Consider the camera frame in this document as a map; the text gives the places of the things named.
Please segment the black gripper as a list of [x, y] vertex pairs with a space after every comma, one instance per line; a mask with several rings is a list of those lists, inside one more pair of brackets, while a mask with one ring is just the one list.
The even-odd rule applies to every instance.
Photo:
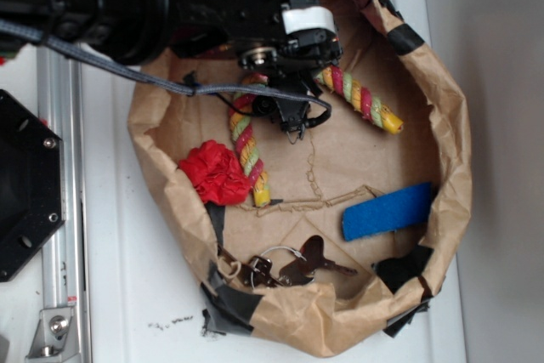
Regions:
[[[283, 79], [301, 75], [311, 77], [336, 63], [343, 50], [332, 11], [320, 0], [279, 1], [279, 10], [269, 18], [279, 34], [275, 37], [259, 35], [236, 46], [239, 66], [270, 78]], [[265, 94], [252, 94], [251, 117], [268, 117], [274, 121], [280, 114], [280, 130], [289, 142], [296, 144], [303, 139], [309, 102], [275, 100], [275, 89], [264, 83], [254, 83], [251, 87], [266, 90]], [[301, 82], [282, 81], [275, 87], [296, 97], [308, 95], [308, 89]]]

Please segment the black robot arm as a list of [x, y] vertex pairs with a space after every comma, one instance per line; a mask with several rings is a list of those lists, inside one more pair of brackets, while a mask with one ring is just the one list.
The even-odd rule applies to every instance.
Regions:
[[327, 121], [315, 76], [337, 63], [342, 48], [330, 10], [320, 0], [1, 0], [1, 58], [26, 45], [137, 82], [134, 71], [166, 49], [179, 58], [234, 60], [265, 75], [254, 112], [277, 114], [284, 133], [304, 134]]

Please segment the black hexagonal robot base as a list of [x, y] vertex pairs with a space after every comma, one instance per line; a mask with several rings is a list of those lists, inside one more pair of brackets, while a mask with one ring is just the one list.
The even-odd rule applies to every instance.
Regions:
[[1, 91], [1, 282], [13, 280], [64, 223], [62, 139]]

